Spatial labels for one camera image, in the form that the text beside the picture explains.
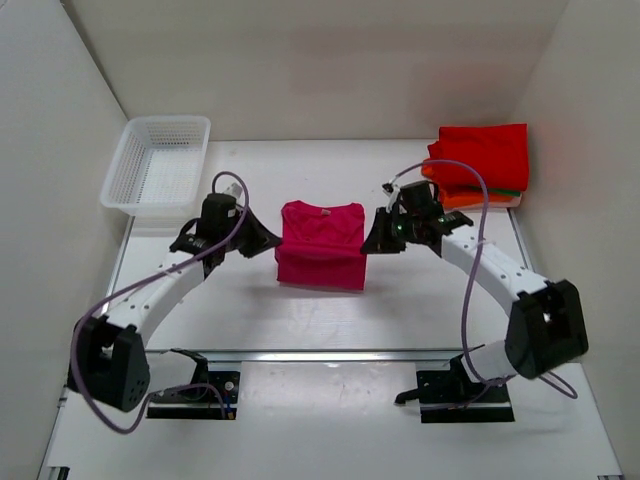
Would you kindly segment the white plastic basket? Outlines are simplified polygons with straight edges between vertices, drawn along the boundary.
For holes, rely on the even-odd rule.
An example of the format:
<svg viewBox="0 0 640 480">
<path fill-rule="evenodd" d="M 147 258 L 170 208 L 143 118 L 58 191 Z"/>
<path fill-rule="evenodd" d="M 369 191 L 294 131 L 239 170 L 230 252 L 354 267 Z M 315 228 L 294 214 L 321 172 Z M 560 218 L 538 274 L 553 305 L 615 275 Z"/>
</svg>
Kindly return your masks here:
<svg viewBox="0 0 640 480">
<path fill-rule="evenodd" d="M 101 204 L 132 217 L 179 218 L 192 213 L 211 122 L 204 116 L 131 119 L 100 193 Z"/>
</svg>

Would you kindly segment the green folded t shirt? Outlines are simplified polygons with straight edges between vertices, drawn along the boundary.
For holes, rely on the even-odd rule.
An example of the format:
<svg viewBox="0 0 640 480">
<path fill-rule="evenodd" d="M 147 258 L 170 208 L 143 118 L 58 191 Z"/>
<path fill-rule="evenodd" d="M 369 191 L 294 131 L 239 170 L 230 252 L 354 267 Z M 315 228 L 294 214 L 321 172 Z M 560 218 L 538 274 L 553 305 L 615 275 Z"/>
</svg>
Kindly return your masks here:
<svg viewBox="0 0 640 480">
<path fill-rule="evenodd" d="M 522 195 L 521 191 L 511 190 L 511 189 L 502 189 L 502 188 L 487 188 L 488 192 L 495 195 L 509 196 L 509 197 L 520 197 Z"/>
</svg>

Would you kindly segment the red folded t shirt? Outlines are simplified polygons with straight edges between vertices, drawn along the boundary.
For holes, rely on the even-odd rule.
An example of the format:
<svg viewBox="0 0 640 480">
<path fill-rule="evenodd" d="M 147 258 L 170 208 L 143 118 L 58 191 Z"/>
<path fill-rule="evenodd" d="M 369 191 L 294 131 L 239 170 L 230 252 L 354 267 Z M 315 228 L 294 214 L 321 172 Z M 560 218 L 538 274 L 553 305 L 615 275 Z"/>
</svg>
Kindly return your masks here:
<svg viewBox="0 0 640 480">
<path fill-rule="evenodd" d="M 479 185 L 524 192 L 529 183 L 528 126 L 442 126 L 428 146 L 423 174 L 442 187 Z"/>
</svg>

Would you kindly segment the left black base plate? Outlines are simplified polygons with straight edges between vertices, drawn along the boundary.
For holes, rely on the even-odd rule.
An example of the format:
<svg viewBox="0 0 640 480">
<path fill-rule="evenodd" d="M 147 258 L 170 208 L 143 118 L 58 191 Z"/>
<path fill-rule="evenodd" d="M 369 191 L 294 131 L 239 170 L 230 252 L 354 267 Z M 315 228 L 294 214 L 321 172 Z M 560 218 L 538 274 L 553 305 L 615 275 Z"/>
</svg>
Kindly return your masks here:
<svg viewBox="0 0 640 480">
<path fill-rule="evenodd" d="M 240 363 L 210 363 L 207 387 L 155 394 L 146 409 L 153 420 L 235 421 L 241 387 Z"/>
</svg>

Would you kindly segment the aluminium rail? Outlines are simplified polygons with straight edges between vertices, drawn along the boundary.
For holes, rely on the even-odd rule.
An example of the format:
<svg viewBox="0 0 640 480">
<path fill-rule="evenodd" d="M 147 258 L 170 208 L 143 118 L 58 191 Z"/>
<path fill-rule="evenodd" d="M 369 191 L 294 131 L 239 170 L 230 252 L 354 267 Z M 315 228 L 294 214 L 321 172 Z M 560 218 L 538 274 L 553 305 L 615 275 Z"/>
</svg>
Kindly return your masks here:
<svg viewBox="0 0 640 480">
<path fill-rule="evenodd" d="M 460 349 L 254 349 L 254 350 L 200 350 L 195 353 L 209 363 L 345 363 L 345 362 L 435 362 L 446 365 Z"/>
</svg>

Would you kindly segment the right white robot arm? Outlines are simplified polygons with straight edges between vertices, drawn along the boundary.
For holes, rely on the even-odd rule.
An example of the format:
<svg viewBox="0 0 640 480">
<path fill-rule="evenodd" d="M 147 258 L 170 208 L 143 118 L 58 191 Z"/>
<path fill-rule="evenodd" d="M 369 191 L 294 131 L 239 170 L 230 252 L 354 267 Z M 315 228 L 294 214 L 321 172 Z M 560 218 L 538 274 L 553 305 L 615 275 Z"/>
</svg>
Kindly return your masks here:
<svg viewBox="0 0 640 480">
<path fill-rule="evenodd" d="M 579 292 L 567 280 L 552 282 L 506 255 L 484 238 L 483 224 L 459 211 L 435 217 L 377 209 L 361 251 L 397 254 L 408 244 L 430 248 L 467 274 L 460 338 L 462 352 L 452 358 L 442 379 L 397 395 L 404 405 L 427 393 L 450 393 L 452 409 L 465 408 L 492 388 L 515 377 L 539 379 L 575 400 L 576 389 L 556 374 L 557 367 L 589 348 Z M 478 347 L 468 339 L 472 291 L 480 286 L 508 317 L 504 338 Z"/>
</svg>

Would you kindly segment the magenta t shirt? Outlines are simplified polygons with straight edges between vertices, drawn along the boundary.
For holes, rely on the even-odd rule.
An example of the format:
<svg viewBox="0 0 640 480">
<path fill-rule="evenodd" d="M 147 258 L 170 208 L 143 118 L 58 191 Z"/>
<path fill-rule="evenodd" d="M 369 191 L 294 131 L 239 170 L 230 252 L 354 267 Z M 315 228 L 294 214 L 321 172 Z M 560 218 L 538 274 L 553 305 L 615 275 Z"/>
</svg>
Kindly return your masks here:
<svg viewBox="0 0 640 480">
<path fill-rule="evenodd" d="M 359 203 L 320 207 L 296 200 L 281 209 L 282 243 L 276 248 L 283 284 L 360 292 L 367 256 L 365 210 Z"/>
</svg>

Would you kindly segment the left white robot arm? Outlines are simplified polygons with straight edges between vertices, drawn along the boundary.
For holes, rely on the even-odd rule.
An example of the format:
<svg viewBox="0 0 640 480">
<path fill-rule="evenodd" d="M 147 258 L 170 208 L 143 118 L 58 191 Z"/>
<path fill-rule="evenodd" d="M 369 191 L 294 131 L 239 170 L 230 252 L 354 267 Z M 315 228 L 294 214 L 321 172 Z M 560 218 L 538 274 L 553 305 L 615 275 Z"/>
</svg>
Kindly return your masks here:
<svg viewBox="0 0 640 480">
<path fill-rule="evenodd" d="M 104 404 L 122 412 L 136 408 L 151 392 L 178 389 L 188 398 L 203 395 L 209 385 L 204 358 L 184 348 L 148 358 L 149 340 L 227 254 L 253 258 L 281 242 L 249 210 L 237 209 L 216 220 L 189 220 L 154 281 L 124 288 L 103 315 L 77 324 L 69 387 L 91 407 Z"/>
</svg>

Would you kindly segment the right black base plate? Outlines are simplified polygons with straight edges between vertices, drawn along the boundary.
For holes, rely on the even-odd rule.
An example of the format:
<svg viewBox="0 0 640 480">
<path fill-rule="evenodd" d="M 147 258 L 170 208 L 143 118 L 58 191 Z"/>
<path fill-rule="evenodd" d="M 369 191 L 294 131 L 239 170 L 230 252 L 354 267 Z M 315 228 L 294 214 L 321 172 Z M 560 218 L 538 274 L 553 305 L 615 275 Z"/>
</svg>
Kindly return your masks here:
<svg viewBox="0 0 640 480">
<path fill-rule="evenodd" d="M 446 370 L 416 371 L 422 424 L 511 423 L 515 421 L 506 385 L 473 384 L 469 394 L 446 387 Z"/>
</svg>

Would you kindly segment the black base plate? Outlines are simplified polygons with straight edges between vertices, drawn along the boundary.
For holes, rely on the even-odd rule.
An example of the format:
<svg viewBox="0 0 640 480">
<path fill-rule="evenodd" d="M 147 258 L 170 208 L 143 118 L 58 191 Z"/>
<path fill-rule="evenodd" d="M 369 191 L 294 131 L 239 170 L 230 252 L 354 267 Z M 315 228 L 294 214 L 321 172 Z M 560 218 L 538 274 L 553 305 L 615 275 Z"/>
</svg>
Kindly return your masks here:
<svg viewBox="0 0 640 480">
<path fill-rule="evenodd" d="M 416 371 L 422 424 L 511 423 L 515 421 L 506 385 L 473 384 L 469 394 L 446 387 L 446 370 Z"/>
<path fill-rule="evenodd" d="M 207 387 L 155 394 L 146 409 L 153 420 L 235 421 L 241 387 L 240 363 L 210 363 Z"/>
</svg>

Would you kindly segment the pink folded t shirt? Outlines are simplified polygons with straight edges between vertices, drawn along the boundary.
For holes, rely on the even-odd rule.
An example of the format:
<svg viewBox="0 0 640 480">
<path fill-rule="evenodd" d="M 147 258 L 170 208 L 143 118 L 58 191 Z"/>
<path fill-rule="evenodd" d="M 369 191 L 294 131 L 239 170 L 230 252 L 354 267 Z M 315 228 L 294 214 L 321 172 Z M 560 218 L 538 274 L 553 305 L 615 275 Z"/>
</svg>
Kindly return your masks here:
<svg viewBox="0 0 640 480">
<path fill-rule="evenodd" d="M 523 196 L 519 195 L 519 196 L 512 196 L 510 198 L 510 200 L 507 202 L 507 207 L 508 208 L 516 208 L 521 204 Z"/>
</svg>

